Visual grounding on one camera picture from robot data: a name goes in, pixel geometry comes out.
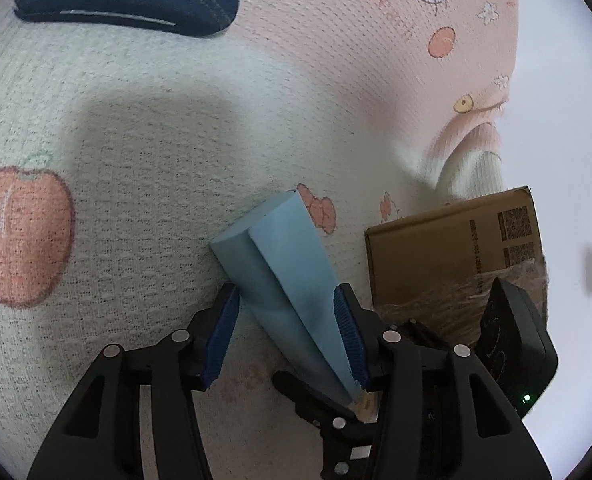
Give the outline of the light blue foam block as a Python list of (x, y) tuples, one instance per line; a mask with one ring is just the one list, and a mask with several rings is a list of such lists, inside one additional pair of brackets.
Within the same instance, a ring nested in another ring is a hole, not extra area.
[(269, 198), (210, 248), (299, 378), (340, 404), (358, 401), (334, 315), (339, 278), (300, 195)]

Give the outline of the brown cardboard box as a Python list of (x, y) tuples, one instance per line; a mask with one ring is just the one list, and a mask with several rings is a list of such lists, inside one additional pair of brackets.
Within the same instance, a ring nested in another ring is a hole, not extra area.
[(531, 190), (460, 200), (366, 230), (374, 310), (415, 320), (450, 344), (472, 344), (495, 278), (548, 314), (548, 271)]

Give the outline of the pink cartoon print blanket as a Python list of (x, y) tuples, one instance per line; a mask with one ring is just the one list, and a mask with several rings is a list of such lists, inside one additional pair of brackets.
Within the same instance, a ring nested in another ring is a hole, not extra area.
[(271, 196), (368, 300), (366, 229), (499, 192), (517, 26), (518, 0), (240, 0), (198, 38), (0, 0), (3, 470), (106, 344), (210, 304), (210, 241)]

